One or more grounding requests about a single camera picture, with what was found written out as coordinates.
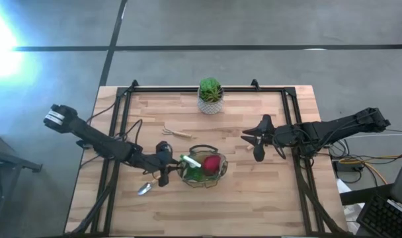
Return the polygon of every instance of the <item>gray floor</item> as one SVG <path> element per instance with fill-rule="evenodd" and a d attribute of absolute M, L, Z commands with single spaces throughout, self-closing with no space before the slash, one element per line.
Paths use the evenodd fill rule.
<path fill-rule="evenodd" d="M 120 0 L 0 1 L 20 46 L 107 46 Z M 402 44 L 402 0 L 129 0 L 118 45 Z M 0 76 L 0 136 L 43 163 L 24 171 L 0 237 L 58 235 L 64 228 L 82 151 L 75 137 L 44 127 L 53 103 L 92 113 L 106 52 L 16 53 Z M 313 85 L 323 120 L 379 107 L 402 130 L 402 50 L 116 52 L 107 85 Z M 402 152 L 402 136 L 350 139 L 354 154 Z M 378 169 L 394 181 L 402 161 Z M 342 174 L 346 180 L 355 175 Z M 351 184 L 373 186 L 371 176 Z"/>

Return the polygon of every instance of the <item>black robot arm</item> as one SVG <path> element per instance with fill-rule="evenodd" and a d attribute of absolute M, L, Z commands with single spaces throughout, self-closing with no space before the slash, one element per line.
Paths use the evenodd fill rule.
<path fill-rule="evenodd" d="M 143 169 L 147 173 L 161 172 L 159 186 L 165 186 L 169 179 L 168 164 L 177 164 L 172 158 L 170 146 L 161 141 L 156 146 L 156 154 L 145 155 L 143 148 L 128 141 L 121 141 L 105 135 L 91 127 L 77 116 L 75 109 L 64 105 L 53 105 L 44 119 L 47 127 L 59 133 L 72 133 L 85 143 L 91 144 L 94 150 L 106 159 L 115 159 L 126 165 Z"/>
<path fill-rule="evenodd" d="M 241 137 L 254 145 L 257 161 L 264 159 L 264 145 L 273 145 L 284 159 L 283 147 L 296 147 L 301 157 L 312 157 L 325 145 L 358 132 L 382 132 L 389 125 L 378 108 L 367 108 L 329 122 L 305 122 L 277 128 L 272 125 L 271 117 L 264 115 L 256 128 L 243 131 L 250 136 Z"/>

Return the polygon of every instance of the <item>wooden tabletop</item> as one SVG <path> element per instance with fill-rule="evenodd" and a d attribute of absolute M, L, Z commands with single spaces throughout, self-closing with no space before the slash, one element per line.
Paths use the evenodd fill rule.
<path fill-rule="evenodd" d="M 312 86 L 294 87 L 303 122 L 320 120 Z M 94 114 L 114 102 L 116 89 L 100 88 Z M 247 151 L 248 143 L 239 137 L 242 130 L 257 126 L 263 114 L 272 116 L 274 126 L 286 123 L 280 93 L 226 93 L 224 107 L 215 115 L 199 111 L 196 93 L 132 93 L 128 128 L 143 119 L 138 144 L 144 153 L 154 153 L 161 140 L 173 146 L 174 158 L 188 155 L 188 148 L 193 145 L 209 144 L 226 156 L 229 168 L 212 188 L 192 188 L 171 173 L 167 186 L 156 186 L 138 196 L 138 189 L 152 176 L 142 175 L 140 169 L 120 166 L 110 235 L 304 235 L 290 150 L 284 150 L 288 156 L 285 160 L 273 147 L 266 147 L 264 161 L 257 163 L 253 151 Z M 92 126 L 107 134 L 111 116 L 112 110 L 97 116 Z M 118 118 L 117 132 L 121 114 Z M 196 138 L 163 135 L 164 126 Z M 129 140 L 134 141 L 134 136 L 131 132 Z M 94 156 L 94 151 L 84 152 L 82 163 Z M 101 165 L 100 158 L 80 170 L 66 231 L 77 227 L 94 204 Z M 317 156 L 313 172 L 321 203 L 346 229 L 330 159 Z M 309 209 L 314 224 L 312 206 Z M 100 221 L 102 228 L 103 215 Z"/>

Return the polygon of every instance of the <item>potted plant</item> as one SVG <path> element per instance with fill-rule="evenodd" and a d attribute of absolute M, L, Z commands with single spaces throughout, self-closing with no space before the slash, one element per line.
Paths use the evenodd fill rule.
<path fill-rule="evenodd" d="M 223 89 L 213 77 L 201 80 L 198 88 L 198 107 L 205 114 L 218 113 L 223 107 Z"/>

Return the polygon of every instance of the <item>keyboard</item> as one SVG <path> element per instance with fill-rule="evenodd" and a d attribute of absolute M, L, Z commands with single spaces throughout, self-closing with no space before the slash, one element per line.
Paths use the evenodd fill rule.
<path fill-rule="evenodd" d="M 366 202 L 357 222 L 378 237 L 402 238 L 402 208 L 378 195 Z"/>

